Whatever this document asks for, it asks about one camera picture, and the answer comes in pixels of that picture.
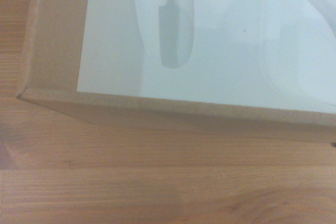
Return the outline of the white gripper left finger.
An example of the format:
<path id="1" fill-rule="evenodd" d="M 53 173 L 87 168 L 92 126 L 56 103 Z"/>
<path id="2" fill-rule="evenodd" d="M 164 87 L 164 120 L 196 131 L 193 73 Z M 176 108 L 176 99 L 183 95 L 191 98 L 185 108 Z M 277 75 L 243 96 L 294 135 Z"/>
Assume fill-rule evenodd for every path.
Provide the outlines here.
<path id="1" fill-rule="evenodd" d="M 162 65 L 185 65 L 194 43 L 194 0 L 166 0 L 159 7 L 159 39 Z"/>

